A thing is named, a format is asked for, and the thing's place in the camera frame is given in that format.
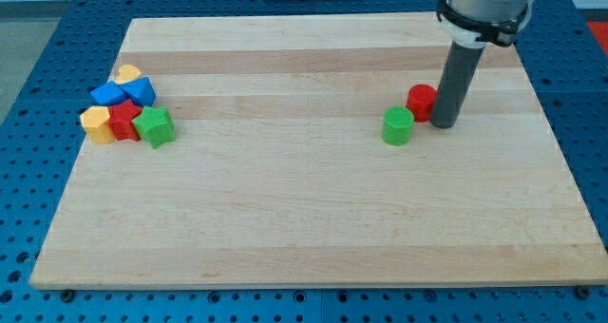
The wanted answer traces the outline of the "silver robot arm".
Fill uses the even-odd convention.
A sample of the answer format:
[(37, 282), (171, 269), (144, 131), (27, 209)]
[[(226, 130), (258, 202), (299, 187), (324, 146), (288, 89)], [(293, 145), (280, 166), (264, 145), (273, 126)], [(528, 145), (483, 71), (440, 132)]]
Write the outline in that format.
[(439, 0), (441, 27), (463, 48), (509, 47), (531, 19), (535, 0)]

